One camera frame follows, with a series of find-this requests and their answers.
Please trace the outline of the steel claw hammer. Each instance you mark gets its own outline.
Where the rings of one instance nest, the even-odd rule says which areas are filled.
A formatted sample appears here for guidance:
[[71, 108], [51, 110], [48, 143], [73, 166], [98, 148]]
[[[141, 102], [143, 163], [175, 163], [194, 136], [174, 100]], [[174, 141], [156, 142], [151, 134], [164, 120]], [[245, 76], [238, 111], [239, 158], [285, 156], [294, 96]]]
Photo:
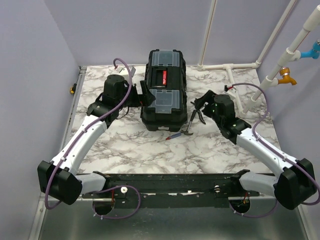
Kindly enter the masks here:
[[186, 136], [192, 136], [193, 135], [193, 133], [190, 132], [190, 129], [191, 129], [191, 125], [193, 123], [193, 120], [194, 120], [196, 114], [197, 114], [197, 110], [195, 109], [195, 110], [193, 110], [193, 112], [191, 114], [191, 118], [189, 120], [187, 128], [185, 130], [181, 130], [180, 131], [183, 135], [186, 135]]

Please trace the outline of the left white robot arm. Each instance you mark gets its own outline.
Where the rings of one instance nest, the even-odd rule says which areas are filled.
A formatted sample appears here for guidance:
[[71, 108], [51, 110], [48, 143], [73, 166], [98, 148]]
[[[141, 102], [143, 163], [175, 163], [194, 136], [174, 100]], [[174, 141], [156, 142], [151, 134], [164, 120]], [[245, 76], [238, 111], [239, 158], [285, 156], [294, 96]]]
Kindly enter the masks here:
[[140, 81], [142, 93], [132, 79], [111, 74], [104, 82], [103, 92], [91, 103], [83, 122], [71, 140], [51, 161], [42, 161], [37, 167], [40, 190], [45, 200], [53, 197], [59, 203], [73, 204], [80, 195], [96, 193], [104, 198], [111, 185], [98, 172], [77, 174], [85, 156], [97, 139], [111, 126], [124, 108], [148, 107], [156, 99], [145, 80]]

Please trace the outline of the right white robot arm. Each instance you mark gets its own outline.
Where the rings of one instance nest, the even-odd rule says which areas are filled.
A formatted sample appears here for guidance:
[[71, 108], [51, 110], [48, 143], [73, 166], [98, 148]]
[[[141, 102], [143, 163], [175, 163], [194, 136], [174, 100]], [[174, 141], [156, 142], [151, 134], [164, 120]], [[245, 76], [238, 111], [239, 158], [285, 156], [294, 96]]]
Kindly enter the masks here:
[[306, 158], [298, 160], [266, 141], [254, 128], [236, 116], [234, 102], [227, 94], [208, 90], [194, 100], [196, 111], [211, 118], [223, 137], [259, 159], [273, 175], [242, 170], [233, 176], [230, 191], [241, 196], [255, 191], [275, 197], [286, 209], [293, 210], [317, 191], [314, 168]]

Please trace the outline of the black plastic toolbox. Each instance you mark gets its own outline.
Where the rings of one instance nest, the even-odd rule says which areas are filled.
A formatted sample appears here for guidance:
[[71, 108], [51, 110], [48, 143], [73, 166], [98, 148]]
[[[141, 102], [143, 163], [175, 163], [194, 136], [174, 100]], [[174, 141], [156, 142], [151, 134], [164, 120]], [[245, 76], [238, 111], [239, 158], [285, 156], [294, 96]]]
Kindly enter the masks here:
[[150, 51], [144, 80], [155, 96], [150, 106], [141, 108], [140, 118], [146, 129], [155, 132], [164, 127], [178, 132], [188, 121], [183, 53], [176, 49]]

